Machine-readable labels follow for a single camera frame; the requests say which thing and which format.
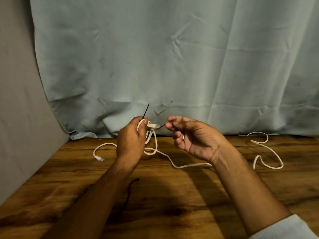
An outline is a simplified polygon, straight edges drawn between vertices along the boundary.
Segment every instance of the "left hand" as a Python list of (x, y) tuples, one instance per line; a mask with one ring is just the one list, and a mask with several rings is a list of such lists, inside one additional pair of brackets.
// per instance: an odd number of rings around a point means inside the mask
[(120, 130), (117, 137), (116, 155), (118, 160), (123, 160), (125, 164), (136, 166), (145, 148), (145, 135), (148, 119), (138, 123), (142, 117), (134, 117), (129, 124)]

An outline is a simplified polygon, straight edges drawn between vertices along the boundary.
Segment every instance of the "gray fabric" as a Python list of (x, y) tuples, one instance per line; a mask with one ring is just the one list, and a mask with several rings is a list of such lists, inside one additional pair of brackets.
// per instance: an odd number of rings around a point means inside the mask
[(297, 215), (287, 217), (259, 231), (250, 239), (318, 239)]
[(0, 205), (69, 139), (47, 103), (33, 31), (29, 0), (0, 0)]
[(116, 134), (148, 103), (161, 125), (174, 114), (224, 134), (319, 135), (319, 0), (31, 6), (43, 86), (74, 139)]

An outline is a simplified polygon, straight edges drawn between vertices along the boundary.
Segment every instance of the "wooden table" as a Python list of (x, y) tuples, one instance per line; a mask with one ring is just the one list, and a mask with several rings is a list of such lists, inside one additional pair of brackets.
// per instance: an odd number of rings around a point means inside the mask
[[(274, 154), (251, 143), (251, 137), (229, 141), (252, 163), (260, 154), (277, 166)], [(255, 140), (264, 137), (254, 136)], [(159, 150), (176, 165), (198, 162), (158, 138)], [(114, 139), (82, 139), (66, 143), (0, 207), (0, 238), (39, 238), (113, 163), (115, 147), (105, 146), (95, 160), (93, 149)], [(297, 136), (270, 136), (267, 143), (285, 167), (256, 166), (257, 173), (292, 213), (319, 235), (319, 142)], [(120, 208), (131, 186), (126, 209)], [(216, 174), (209, 168), (174, 169), (166, 157), (143, 156), (123, 187), (101, 238), (245, 238), (244, 229)]]

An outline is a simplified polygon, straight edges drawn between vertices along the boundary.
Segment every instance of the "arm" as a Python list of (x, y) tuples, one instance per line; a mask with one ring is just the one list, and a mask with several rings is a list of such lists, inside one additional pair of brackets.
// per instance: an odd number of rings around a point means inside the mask
[(140, 120), (136, 117), (121, 129), (115, 162), (42, 239), (100, 237), (124, 181), (144, 152), (147, 126), (144, 123), (137, 131)]
[(178, 148), (213, 165), (249, 236), (291, 215), (216, 129), (189, 118), (171, 116), (168, 121)]
[(248, 236), (291, 215), (231, 144), (221, 146), (212, 163)]

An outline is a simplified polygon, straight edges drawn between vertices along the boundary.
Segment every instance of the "hand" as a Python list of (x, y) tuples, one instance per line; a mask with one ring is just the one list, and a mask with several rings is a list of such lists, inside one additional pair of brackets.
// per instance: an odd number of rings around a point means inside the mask
[(125, 160), (128, 165), (136, 166), (145, 148), (145, 136), (148, 119), (138, 123), (142, 117), (134, 117), (129, 124), (120, 130), (117, 137), (117, 159)]
[(206, 123), (177, 116), (170, 116), (167, 120), (166, 128), (173, 131), (174, 145), (198, 159), (214, 163), (220, 147), (230, 144), (219, 131)]

